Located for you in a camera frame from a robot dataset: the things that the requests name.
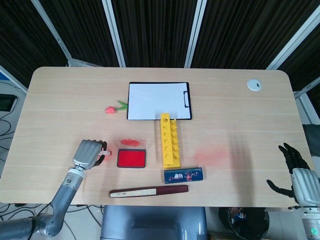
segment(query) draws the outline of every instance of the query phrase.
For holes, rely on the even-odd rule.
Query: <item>black clipboard frame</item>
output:
[[[128,87],[128,109],[126,111],[126,119],[131,121],[154,121],[159,119],[128,119],[129,115],[129,95],[130,95],[130,84],[186,84],[186,91],[188,93],[188,106],[186,106],[186,99],[184,98],[184,107],[189,108],[190,118],[177,118],[176,120],[192,120],[192,109],[191,109],[191,97],[190,97],[190,88],[189,83],[187,81],[155,81],[155,82],[147,82],[147,81],[131,81],[129,82]]]

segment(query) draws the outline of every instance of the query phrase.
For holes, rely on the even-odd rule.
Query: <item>robotic hand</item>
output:
[[[266,182],[275,192],[294,198],[303,208],[302,222],[308,240],[320,240],[320,182],[315,171],[310,170],[300,153],[284,143],[279,146],[285,157],[291,176],[291,190],[277,187],[271,180]]]
[[[85,177],[85,170],[99,166],[104,160],[103,154],[97,160],[102,150],[107,150],[105,141],[82,140],[73,157],[74,167],[69,169],[60,188],[48,204],[52,206],[53,214],[39,213],[28,218],[1,221],[0,239],[30,240],[35,232],[45,237],[56,236],[63,227],[68,207]]]

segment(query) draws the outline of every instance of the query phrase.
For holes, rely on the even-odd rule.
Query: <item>floor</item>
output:
[[[10,85],[1,86],[1,92],[3,94],[15,94],[19,96],[19,102],[17,103],[15,111],[6,118],[11,122],[11,127],[14,130],[23,106],[25,96],[18,90]],[[300,114],[301,121],[304,122],[304,116]],[[8,126],[3,122],[0,122],[0,133],[5,132]],[[2,146],[9,147],[11,138],[5,139],[1,142]],[[0,149],[0,158],[6,159],[8,151]],[[315,165],[317,173],[320,173],[320,158],[313,159],[318,165]],[[3,170],[4,162],[0,161],[0,175]],[[3,220],[19,219],[29,217],[37,214],[45,205],[28,204],[24,207],[17,208],[13,204],[0,203],[0,216]],[[102,222],[102,210],[100,206],[91,205],[89,207],[96,221],[100,224]],[[50,213],[51,209],[46,209],[44,212]],[[61,232],[51,238],[53,240],[98,240],[100,237],[101,227],[94,220],[86,206],[76,207],[70,206],[68,213],[65,216],[65,223]],[[266,239],[270,240],[306,240],[305,231],[301,219],[301,211],[270,211],[270,227]],[[206,207],[207,228],[209,231],[217,233],[228,233],[219,220],[217,207]],[[34,234],[31,240],[44,240],[47,239],[39,234]]]

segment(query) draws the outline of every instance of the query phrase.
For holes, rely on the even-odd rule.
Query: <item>red stain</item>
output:
[[[198,149],[194,160],[198,166],[221,166],[230,158],[229,146],[206,146]]]
[[[140,145],[140,142],[134,139],[122,139],[120,143],[129,147],[138,147]]]

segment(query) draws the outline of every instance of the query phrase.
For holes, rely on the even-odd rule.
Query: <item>black trash bin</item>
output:
[[[239,211],[240,218],[233,207],[220,207],[220,221],[242,240],[260,240],[269,229],[269,214],[264,207],[245,207]]]

